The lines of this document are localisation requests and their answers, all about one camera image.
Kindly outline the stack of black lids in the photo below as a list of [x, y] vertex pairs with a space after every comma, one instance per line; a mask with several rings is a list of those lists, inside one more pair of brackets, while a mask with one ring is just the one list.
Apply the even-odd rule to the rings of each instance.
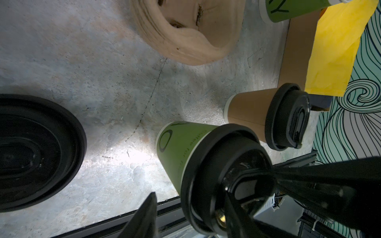
[[52, 101], [1, 95], [1, 212], [41, 203], [79, 171], [87, 138], [79, 120]]

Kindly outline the brown cardboard cup carrier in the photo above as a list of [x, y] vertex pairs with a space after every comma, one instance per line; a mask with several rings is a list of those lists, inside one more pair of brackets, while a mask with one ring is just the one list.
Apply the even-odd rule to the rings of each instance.
[[130, 1], [140, 37], [161, 55], [187, 65], [220, 60], [235, 47], [245, 1]]

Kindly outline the brown paper coffee cup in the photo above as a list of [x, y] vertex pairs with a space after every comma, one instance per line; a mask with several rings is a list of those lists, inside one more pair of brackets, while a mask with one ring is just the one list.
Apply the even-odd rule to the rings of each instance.
[[224, 107], [225, 123], [248, 127], [260, 141], [266, 142], [266, 117], [276, 92], [273, 88], [232, 95]]

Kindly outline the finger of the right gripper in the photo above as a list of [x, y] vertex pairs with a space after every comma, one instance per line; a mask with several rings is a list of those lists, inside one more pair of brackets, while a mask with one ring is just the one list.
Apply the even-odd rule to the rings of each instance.
[[375, 216], [381, 209], [374, 199], [381, 196], [381, 159], [372, 157], [318, 166], [279, 168], [267, 157], [250, 156], [253, 168], [244, 170], [256, 198], [267, 198], [280, 188], [312, 212], [348, 228], [379, 238]]

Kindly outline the green paper coffee cup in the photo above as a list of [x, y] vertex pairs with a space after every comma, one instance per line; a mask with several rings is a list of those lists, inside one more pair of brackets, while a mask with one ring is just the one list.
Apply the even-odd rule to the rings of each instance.
[[166, 124], [156, 138], [157, 156], [177, 193], [181, 193], [185, 169], [200, 142], [217, 126], [171, 122]]

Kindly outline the brown napkin box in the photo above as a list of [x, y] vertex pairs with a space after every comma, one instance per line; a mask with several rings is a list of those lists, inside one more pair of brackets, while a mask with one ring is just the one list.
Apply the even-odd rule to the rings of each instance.
[[321, 11], [290, 20], [280, 69], [278, 86], [295, 83], [305, 91], [309, 60]]

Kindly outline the yellow napkin stack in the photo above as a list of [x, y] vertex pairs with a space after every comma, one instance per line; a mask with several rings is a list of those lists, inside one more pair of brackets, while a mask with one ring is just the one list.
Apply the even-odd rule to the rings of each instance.
[[379, 1], [344, 1], [327, 7], [317, 23], [305, 91], [342, 97], [360, 38]]

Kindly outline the stack of paper cups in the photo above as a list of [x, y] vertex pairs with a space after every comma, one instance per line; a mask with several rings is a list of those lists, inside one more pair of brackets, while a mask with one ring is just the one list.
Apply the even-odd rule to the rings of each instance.
[[264, 22], [278, 23], [322, 10], [351, 0], [260, 0], [260, 15]]

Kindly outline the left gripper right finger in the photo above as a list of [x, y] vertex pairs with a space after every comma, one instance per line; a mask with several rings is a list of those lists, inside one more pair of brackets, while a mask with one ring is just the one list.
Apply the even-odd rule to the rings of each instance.
[[225, 195], [224, 212], [229, 238], [266, 238], [254, 220], [230, 193]]

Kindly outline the black cup lid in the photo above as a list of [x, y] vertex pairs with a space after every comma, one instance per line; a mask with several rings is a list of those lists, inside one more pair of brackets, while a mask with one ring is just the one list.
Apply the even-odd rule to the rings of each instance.
[[181, 184], [185, 218], [204, 235], [227, 236], [225, 197], [231, 194], [253, 216], [273, 194], [272, 162], [248, 127], [213, 127], [195, 145]]
[[276, 151], [300, 149], [306, 132], [311, 105], [309, 94], [295, 83], [279, 87], [269, 105], [265, 139]]

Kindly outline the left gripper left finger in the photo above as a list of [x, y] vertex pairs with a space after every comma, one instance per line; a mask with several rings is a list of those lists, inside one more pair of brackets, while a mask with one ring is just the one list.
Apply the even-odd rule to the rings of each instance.
[[118, 238], [155, 238], [157, 197], [151, 192], [132, 219], [124, 226]]

